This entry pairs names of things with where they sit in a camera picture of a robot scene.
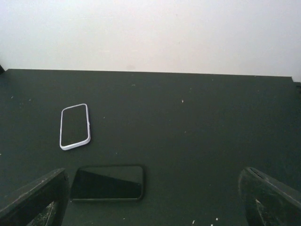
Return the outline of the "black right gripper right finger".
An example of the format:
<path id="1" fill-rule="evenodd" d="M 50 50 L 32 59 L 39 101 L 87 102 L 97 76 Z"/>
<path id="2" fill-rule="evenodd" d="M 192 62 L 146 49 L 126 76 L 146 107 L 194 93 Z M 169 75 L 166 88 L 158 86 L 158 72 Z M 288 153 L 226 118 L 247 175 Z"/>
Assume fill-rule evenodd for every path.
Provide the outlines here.
<path id="1" fill-rule="evenodd" d="M 299 226 L 301 193 L 252 167 L 238 179 L 239 196 L 250 226 Z"/>

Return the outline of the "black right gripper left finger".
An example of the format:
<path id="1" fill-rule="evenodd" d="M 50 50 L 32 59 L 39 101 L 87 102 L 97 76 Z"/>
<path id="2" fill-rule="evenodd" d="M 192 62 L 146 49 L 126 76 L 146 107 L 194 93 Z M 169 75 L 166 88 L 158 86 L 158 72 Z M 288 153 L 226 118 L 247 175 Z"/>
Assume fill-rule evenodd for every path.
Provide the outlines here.
<path id="1" fill-rule="evenodd" d="M 60 226 L 69 200 L 69 178 L 56 169 L 0 199 L 2 226 Z"/>

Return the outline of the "phone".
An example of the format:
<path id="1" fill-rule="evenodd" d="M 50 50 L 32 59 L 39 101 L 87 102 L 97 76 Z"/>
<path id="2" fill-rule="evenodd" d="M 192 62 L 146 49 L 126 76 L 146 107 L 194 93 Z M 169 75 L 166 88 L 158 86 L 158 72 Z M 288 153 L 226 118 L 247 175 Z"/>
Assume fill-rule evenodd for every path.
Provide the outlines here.
<path id="1" fill-rule="evenodd" d="M 140 165 L 89 165 L 77 169 L 70 199 L 83 202 L 137 201 L 144 194 Z"/>

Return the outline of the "lavender phone case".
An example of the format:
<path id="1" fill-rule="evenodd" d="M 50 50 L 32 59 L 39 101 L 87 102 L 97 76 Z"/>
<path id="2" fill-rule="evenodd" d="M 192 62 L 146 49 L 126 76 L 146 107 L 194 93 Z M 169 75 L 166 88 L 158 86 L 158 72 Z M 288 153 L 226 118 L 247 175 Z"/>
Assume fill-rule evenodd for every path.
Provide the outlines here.
<path id="1" fill-rule="evenodd" d="M 69 106 L 61 111 L 59 145 L 64 151 L 86 145 L 91 140 L 87 104 Z"/>

